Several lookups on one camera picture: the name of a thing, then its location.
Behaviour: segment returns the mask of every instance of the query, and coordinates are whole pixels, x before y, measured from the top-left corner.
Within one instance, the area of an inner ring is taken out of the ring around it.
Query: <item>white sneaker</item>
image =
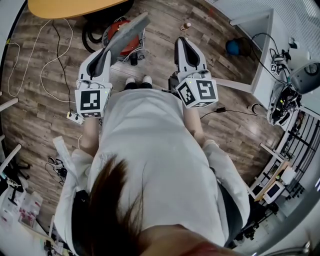
[[[136,80],[133,77],[127,78],[125,81],[125,85],[130,84],[130,83],[136,83]]]
[[[144,78],[143,78],[143,83],[148,83],[150,85],[152,85],[152,78],[150,75],[146,75]]]

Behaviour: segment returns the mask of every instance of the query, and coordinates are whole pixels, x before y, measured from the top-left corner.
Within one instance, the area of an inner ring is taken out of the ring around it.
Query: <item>wire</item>
[[[245,112],[236,111],[236,110],[228,110],[228,109],[226,109],[224,112],[227,112],[227,111],[230,111],[230,112],[238,112],[238,113],[242,113],[242,114],[246,114],[246,115],[250,115],[250,116],[256,116],[256,117],[263,117],[263,118],[264,118],[264,116],[261,116],[261,115],[250,114],[250,113],[245,113]],[[212,111],[212,112],[209,112],[209,113],[203,115],[202,117],[200,117],[200,119],[202,119],[202,118],[204,118],[205,116],[210,115],[210,114],[212,114],[212,113],[216,113],[216,112],[217,112],[217,110]]]
[[[57,57],[57,59],[58,59],[58,61],[59,61],[59,63],[60,63],[60,66],[61,66],[62,70],[63,70],[65,85],[66,85],[66,87],[68,88],[69,111],[70,111],[70,113],[71,113],[70,88],[69,88],[68,83],[67,83],[66,72],[65,72],[64,66],[62,65],[62,63],[61,63],[61,61],[60,61],[60,58],[59,58],[59,55],[58,55],[58,52],[59,52],[59,43],[60,43],[60,34],[59,34],[57,28],[55,27],[55,20],[54,20],[54,19],[52,20],[52,26],[53,26],[54,30],[56,31],[56,33],[57,33],[57,35],[58,35],[58,44],[57,44],[57,46],[56,46],[56,57]]]
[[[81,134],[80,137],[78,138],[78,149],[80,149],[79,141],[80,141],[82,135],[83,135],[83,134]]]
[[[254,42],[254,38],[256,38],[256,37],[259,36],[259,35],[266,35],[266,36],[270,37],[270,38],[272,39],[272,41],[274,42],[274,45],[275,45],[275,48],[276,48],[277,53],[279,54],[279,51],[278,51],[276,42],[275,42],[275,40],[272,38],[272,36],[269,35],[268,33],[258,33],[258,34],[255,34],[255,35],[251,38],[251,47],[252,47],[253,55],[256,57],[256,59],[257,59],[258,62],[262,65],[262,67],[264,67],[264,69],[265,69],[266,71],[268,71],[268,73],[269,73],[275,80],[277,80],[278,82],[286,85],[287,82],[277,79],[277,78],[269,71],[269,69],[265,67],[265,65],[260,61],[260,58],[259,58],[259,57],[257,56],[257,54],[255,53],[254,48],[253,48],[253,42]]]
[[[275,49],[273,49],[273,48],[270,48],[270,49],[269,49],[269,52],[270,52],[270,55],[271,55],[272,61],[273,61],[273,62],[275,62],[275,61],[274,61],[274,56],[277,54],[276,50],[275,50]]]
[[[25,71],[24,71],[24,75],[23,75],[23,78],[22,78],[22,82],[21,82],[20,88],[19,88],[18,92],[16,93],[16,95],[12,95],[12,94],[10,93],[10,90],[9,90],[10,85],[9,85],[9,83],[10,83],[10,78],[11,78],[11,76],[12,76],[14,70],[15,70],[15,67],[16,67],[16,65],[17,65],[17,63],[18,63],[19,53],[20,53],[20,45],[17,44],[16,42],[9,43],[9,45],[17,45],[17,46],[19,47],[18,56],[16,57],[16,62],[15,62],[15,64],[14,64],[14,66],[13,66],[13,69],[12,69],[11,74],[10,74],[9,79],[8,79],[8,93],[9,93],[9,95],[10,95],[11,97],[16,97],[16,96],[18,96],[18,94],[20,93],[21,88],[22,88],[22,85],[24,84],[24,80],[25,80],[26,73],[27,73],[27,70],[28,70],[29,62],[30,62],[30,59],[31,59],[32,54],[34,53],[35,46],[36,46],[36,42],[38,41],[40,32],[41,32],[41,30],[42,30],[50,21],[51,21],[51,19],[50,19],[46,24],[44,24],[44,26],[41,27],[40,30],[39,30],[39,33],[38,33],[38,35],[37,35],[37,37],[36,37],[36,40],[35,40],[35,42],[34,42],[34,44],[33,44],[33,48],[32,48],[30,57],[29,57],[28,62],[27,62],[27,64],[26,64],[26,68],[25,68]]]
[[[255,35],[251,38],[251,41],[253,41],[255,38],[257,38],[257,37],[260,36],[260,35],[265,35],[265,36],[268,36],[269,38],[271,38],[271,40],[272,40],[273,43],[274,43],[276,52],[279,54],[278,47],[277,47],[277,44],[276,44],[275,40],[274,40],[273,37],[272,37],[271,35],[269,35],[268,33],[264,33],[264,32],[257,33],[257,34],[255,34]]]
[[[66,50],[63,54],[61,54],[60,56],[58,56],[59,58],[62,57],[64,54],[66,54],[66,52],[69,50],[70,45],[71,45],[71,42],[72,42],[72,39],[73,39],[73,36],[74,36],[74,31],[73,31],[73,29],[71,28],[69,22],[68,22],[66,19],[64,19],[64,20],[68,23],[69,28],[71,29],[72,34],[71,34],[71,39],[70,39],[70,43],[69,43],[69,46],[68,46],[67,50]],[[39,38],[39,36],[40,36],[40,33],[41,33],[42,29],[43,29],[50,21],[52,21],[52,19],[50,19],[49,21],[47,21],[47,22],[40,28],[40,30],[39,30],[39,33],[38,33],[38,35],[37,35],[37,37],[36,37],[36,39],[35,39],[35,42],[34,42],[34,44],[33,44],[33,48],[32,48],[30,57],[29,57],[28,62],[27,62],[27,64],[26,64],[26,68],[25,68],[25,71],[24,71],[24,75],[23,75],[23,78],[22,78],[21,85],[20,85],[19,90],[17,91],[17,93],[16,93],[15,95],[13,95],[13,94],[10,93],[10,78],[11,78],[11,76],[12,76],[14,70],[15,70],[15,67],[16,67],[16,65],[17,65],[17,63],[18,63],[19,53],[20,53],[20,49],[21,49],[21,48],[20,48],[20,45],[17,44],[16,42],[8,43],[9,45],[17,45],[17,46],[19,47],[18,55],[17,55],[17,57],[16,57],[16,62],[15,62],[15,64],[14,64],[14,66],[13,66],[13,69],[12,69],[12,71],[11,71],[11,74],[10,74],[10,76],[9,76],[8,83],[7,83],[7,84],[8,84],[8,93],[9,93],[9,95],[10,95],[11,97],[16,97],[16,96],[18,96],[18,94],[20,93],[20,91],[21,91],[21,89],[22,89],[22,86],[23,86],[23,84],[24,84],[24,81],[25,81],[25,77],[26,77],[26,73],[27,73],[27,70],[28,70],[29,62],[30,62],[30,60],[31,60],[32,54],[34,53],[34,50],[35,50],[35,47],[36,47],[36,43],[37,43],[37,41],[38,41],[38,38]],[[50,94],[50,93],[46,90],[46,88],[44,87],[44,84],[43,84],[43,81],[42,81],[42,72],[44,71],[45,67],[46,67],[49,63],[54,62],[56,59],[57,59],[57,58],[51,60],[50,62],[48,62],[47,64],[45,64],[44,67],[42,68],[41,73],[40,73],[40,82],[41,82],[41,85],[42,85],[44,91],[45,91],[48,95],[50,95],[51,97],[55,98],[56,100],[58,100],[58,101],[60,101],[60,102],[75,103],[74,101],[70,101],[70,100],[61,100],[61,99],[58,99],[58,98],[55,97],[54,95]]]
[[[64,183],[64,181],[61,179],[61,177],[59,177],[60,178],[60,180],[61,181],[57,181],[52,175],[51,175],[51,173],[47,170],[47,165],[50,165],[50,163],[46,163],[45,164],[45,166],[44,166],[44,169],[47,171],[47,173],[51,176],[51,178],[55,181],[55,182],[57,182],[57,183],[59,183],[60,184],[60,186],[64,186],[62,183]]]
[[[59,58],[61,58],[61,57],[62,57],[63,55],[65,55],[65,54],[67,53],[67,51],[70,49],[71,42],[72,42],[72,39],[73,39],[73,37],[74,37],[74,31],[73,31],[73,29],[71,28],[69,21],[66,20],[65,18],[64,18],[64,20],[68,23],[68,26],[69,26],[69,28],[70,28],[70,30],[71,30],[71,33],[72,33],[72,34],[71,34],[71,38],[70,38],[70,43],[69,43],[68,48],[66,49],[66,51],[65,51],[64,53],[62,53],[61,55],[58,55],[56,58],[54,58],[53,60],[49,61],[47,64],[45,64],[45,65],[43,66],[43,68],[42,68],[42,70],[41,70],[41,72],[40,72],[40,82],[41,82],[41,85],[42,85],[44,91],[45,91],[48,95],[50,95],[51,97],[53,97],[54,99],[56,99],[57,101],[59,101],[59,102],[68,102],[68,103],[74,103],[74,104],[75,104],[74,101],[71,101],[71,100],[61,100],[61,99],[57,98],[56,96],[52,95],[51,93],[49,93],[49,92],[46,90],[46,88],[45,88],[45,86],[44,86],[44,83],[43,83],[43,81],[42,81],[42,73],[43,73],[45,67],[46,67],[48,64],[50,64],[51,62],[54,62],[55,60],[58,60]]]
[[[147,51],[147,52],[150,53],[150,51],[145,48],[145,32],[146,32],[146,29],[144,29],[144,30],[143,30],[143,33],[142,33],[142,39],[141,39],[141,40],[142,40],[142,46],[140,46],[140,47],[134,49],[132,52],[130,52],[130,53],[124,58],[124,60],[119,60],[119,59],[118,59],[118,60],[117,60],[118,62],[120,62],[120,63],[125,63],[125,62],[127,62],[128,59],[129,59],[129,57],[131,56],[131,54],[136,53],[136,52],[138,52],[138,51]]]
[[[121,17],[117,18],[113,23],[116,23],[116,22],[119,21],[121,18],[124,18],[125,20],[127,19],[125,16],[121,16]]]

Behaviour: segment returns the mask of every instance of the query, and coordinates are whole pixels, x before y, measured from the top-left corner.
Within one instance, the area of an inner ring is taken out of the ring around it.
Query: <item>laminate flooring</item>
[[[149,12],[151,20],[145,29],[145,47],[149,49],[149,53],[137,66],[116,63],[111,67],[110,80],[114,92],[124,88],[128,77],[141,82],[145,75],[152,77],[156,89],[167,89],[168,78],[177,69],[174,64],[174,43],[179,36],[187,37],[202,50],[213,77],[251,83],[258,66],[254,56],[225,54],[226,41],[243,37],[244,34],[237,27],[230,26],[229,20],[205,1],[136,0],[126,16],[131,19],[143,12]],[[16,94],[21,86],[34,42],[46,21],[31,14],[26,7],[14,29],[11,42],[18,43],[21,50],[10,80],[11,94]],[[182,32],[180,26],[186,21],[191,22],[192,27]],[[73,39],[69,51],[60,59],[71,90],[70,98],[74,101],[79,67],[90,53],[82,43],[84,18],[69,19],[69,22],[74,32]],[[71,31],[65,20],[56,20],[54,23],[61,36],[61,54],[68,47]],[[43,197],[38,220],[45,229],[50,225],[62,190],[57,183],[58,177],[50,166],[47,166],[48,171],[45,170],[47,157],[55,157],[57,154],[53,138],[63,136],[71,152],[77,148],[78,138],[82,134],[82,126],[66,119],[68,103],[50,97],[40,84],[41,69],[56,57],[57,43],[58,36],[50,22],[42,29],[35,45],[24,83],[17,96],[19,102],[1,112],[6,147],[12,150],[17,144],[21,144],[18,162],[31,165],[28,171],[29,189],[37,191]],[[8,78],[17,54],[18,47],[10,45],[1,81],[1,103],[12,98],[8,94]],[[57,60],[46,66],[42,81],[51,94],[59,99],[68,99],[63,71]],[[219,107],[249,113],[247,106],[256,103],[252,95],[223,86],[218,86],[218,96],[218,104],[199,110],[201,116]],[[215,140],[229,154],[248,184],[262,171],[270,158],[259,144],[264,143],[274,148],[283,134],[280,127],[269,125],[262,117],[238,112],[212,113],[201,121],[207,138]]]

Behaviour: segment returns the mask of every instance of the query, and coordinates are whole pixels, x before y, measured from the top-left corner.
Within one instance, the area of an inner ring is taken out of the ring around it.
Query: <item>white shirt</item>
[[[72,154],[87,192],[108,159],[127,163],[119,206],[126,210],[143,191],[142,230],[157,225],[182,225],[223,246],[228,239],[223,209],[218,203],[219,175],[240,209],[243,225],[249,217],[246,187],[235,166],[213,141],[201,149],[183,122],[182,103],[170,93],[153,89],[126,90],[108,101],[99,149],[93,158],[82,150]],[[75,183],[67,175],[55,215],[55,226],[67,243]]]

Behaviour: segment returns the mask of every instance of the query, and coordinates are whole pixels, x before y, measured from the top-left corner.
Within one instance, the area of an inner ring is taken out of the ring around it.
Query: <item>power strip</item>
[[[70,112],[68,112],[66,114],[66,118],[79,124],[79,125],[82,125],[84,122],[84,119],[79,114],[74,113],[74,112],[71,112],[71,114],[70,114]]]

